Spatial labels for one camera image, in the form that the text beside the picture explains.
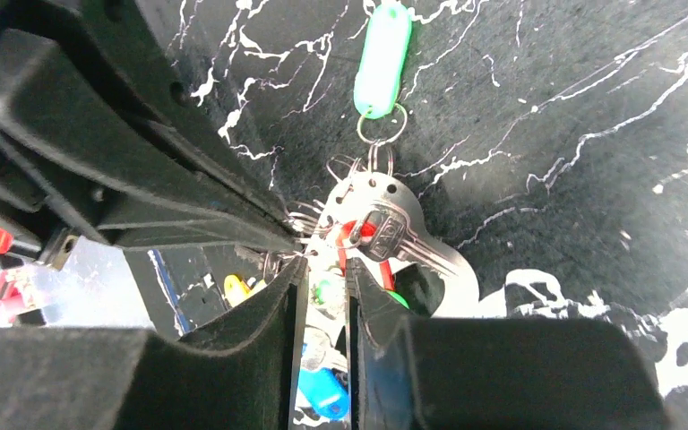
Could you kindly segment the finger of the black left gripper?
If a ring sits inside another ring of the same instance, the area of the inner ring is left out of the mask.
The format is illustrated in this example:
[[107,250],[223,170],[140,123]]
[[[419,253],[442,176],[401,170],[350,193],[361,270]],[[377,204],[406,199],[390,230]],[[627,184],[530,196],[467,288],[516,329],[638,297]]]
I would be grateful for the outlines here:
[[[186,96],[134,1],[3,1],[0,34],[54,40],[92,89],[146,142],[206,175],[284,227],[280,201],[245,171],[210,119]],[[0,224],[65,225],[43,192],[0,151]]]
[[54,40],[21,30],[0,34],[0,151],[65,225],[107,245],[295,246],[278,221],[146,142]]

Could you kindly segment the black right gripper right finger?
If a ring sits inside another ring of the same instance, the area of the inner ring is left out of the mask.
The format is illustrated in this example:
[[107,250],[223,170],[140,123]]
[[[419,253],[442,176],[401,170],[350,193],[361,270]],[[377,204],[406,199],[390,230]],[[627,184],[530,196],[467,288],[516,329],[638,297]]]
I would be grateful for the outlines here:
[[668,429],[637,349],[590,319],[427,318],[347,263],[356,429]]

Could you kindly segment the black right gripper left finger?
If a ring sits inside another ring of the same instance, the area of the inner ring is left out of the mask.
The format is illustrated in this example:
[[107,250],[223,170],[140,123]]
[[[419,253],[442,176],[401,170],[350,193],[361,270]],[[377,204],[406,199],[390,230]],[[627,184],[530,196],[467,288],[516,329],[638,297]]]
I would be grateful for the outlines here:
[[142,329],[0,329],[0,429],[285,429],[306,308],[302,258],[179,341]]

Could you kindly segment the blue key tag front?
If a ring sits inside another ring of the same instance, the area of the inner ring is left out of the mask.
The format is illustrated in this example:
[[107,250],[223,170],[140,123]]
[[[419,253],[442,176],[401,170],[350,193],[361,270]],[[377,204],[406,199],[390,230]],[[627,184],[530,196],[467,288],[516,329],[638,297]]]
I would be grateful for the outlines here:
[[322,367],[317,371],[301,369],[297,388],[318,416],[340,421],[348,415],[348,390],[330,368]]

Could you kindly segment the yellow key tag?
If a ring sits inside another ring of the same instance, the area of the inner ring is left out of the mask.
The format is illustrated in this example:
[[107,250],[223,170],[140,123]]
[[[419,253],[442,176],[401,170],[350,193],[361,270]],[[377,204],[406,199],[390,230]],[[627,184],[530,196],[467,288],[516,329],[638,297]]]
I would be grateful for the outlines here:
[[244,303],[267,286],[263,279],[242,279],[235,274],[228,275],[223,282],[223,297],[230,308]]

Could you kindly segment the red key tag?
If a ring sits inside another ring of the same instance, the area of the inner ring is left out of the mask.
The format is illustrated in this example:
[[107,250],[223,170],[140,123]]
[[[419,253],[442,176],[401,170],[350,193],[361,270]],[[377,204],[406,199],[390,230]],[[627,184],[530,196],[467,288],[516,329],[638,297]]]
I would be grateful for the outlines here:
[[335,239],[337,247],[339,267],[343,274],[347,271],[348,250],[357,249],[363,256],[378,264],[383,288],[389,292],[395,292],[394,277],[388,259],[368,256],[366,248],[375,239],[377,226],[370,221],[351,220],[341,225]]

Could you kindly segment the cluster of tagged keys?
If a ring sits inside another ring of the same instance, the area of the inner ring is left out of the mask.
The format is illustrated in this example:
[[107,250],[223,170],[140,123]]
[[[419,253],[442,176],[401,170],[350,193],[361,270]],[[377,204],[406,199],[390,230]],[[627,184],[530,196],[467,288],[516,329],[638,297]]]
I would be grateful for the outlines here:
[[475,271],[429,233],[420,201],[393,175],[391,149],[344,163],[325,202],[288,213],[307,267],[307,373],[347,372],[366,349],[384,354],[405,316],[470,318],[479,302]]

